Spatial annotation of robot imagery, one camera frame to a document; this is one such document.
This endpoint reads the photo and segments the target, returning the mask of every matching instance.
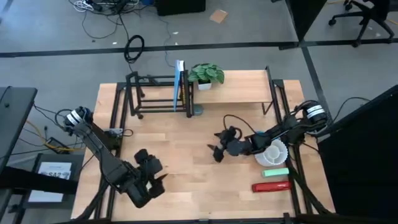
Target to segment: green object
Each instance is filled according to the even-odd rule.
[[[192,67],[192,70],[188,76],[188,80],[190,82],[201,81],[207,83],[211,81],[223,84],[224,72],[219,66],[212,63],[197,64]]]
[[[276,175],[287,175],[289,174],[288,168],[280,168],[280,169],[272,169],[272,170],[264,170],[262,171],[262,175],[264,177],[272,177]]]

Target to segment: potted plant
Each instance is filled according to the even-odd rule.
[[[212,82],[224,83],[224,72],[212,63],[197,64],[188,76],[190,82],[198,81],[199,90],[209,90]]]

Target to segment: wooden shelf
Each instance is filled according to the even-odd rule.
[[[194,104],[267,103],[272,101],[265,70],[226,70],[224,84],[212,83],[210,90],[194,84]]]

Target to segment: cardboard piece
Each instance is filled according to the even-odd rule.
[[[217,9],[211,16],[210,20],[215,21],[217,23],[221,23],[224,21],[225,17],[228,15],[228,12],[222,11],[220,9]]]

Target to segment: chair leg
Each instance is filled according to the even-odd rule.
[[[344,13],[344,14],[338,14],[334,15],[331,19],[336,19],[339,17],[354,17],[354,16],[365,16],[364,12],[350,12],[350,13]]]
[[[388,34],[390,34],[389,40],[392,40],[392,38],[395,36],[395,33],[392,31],[392,29],[386,24],[386,22],[384,21],[380,21],[380,20],[375,20],[375,22],[377,22],[381,27],[383,27],[383,29],[385,29]]]
[[[359,32],[358,37],[356,38],[355,42],[353,43],[353,47],[358,47],[359,45],[361,45],[361,39],[362,39],[363,34],[365,33],[366,28],[368,27],[369,20],[370,20],[370,18],[363,19],[363,26],[362,26],[361,32]]]
[[[365,6],[364,4],[361,4],[357,1],[351,1],[350,4],[354,4],[356,7],[360,8],[360,10],[366,12],[371,10],[370,8],[368,8],[367,6]]]

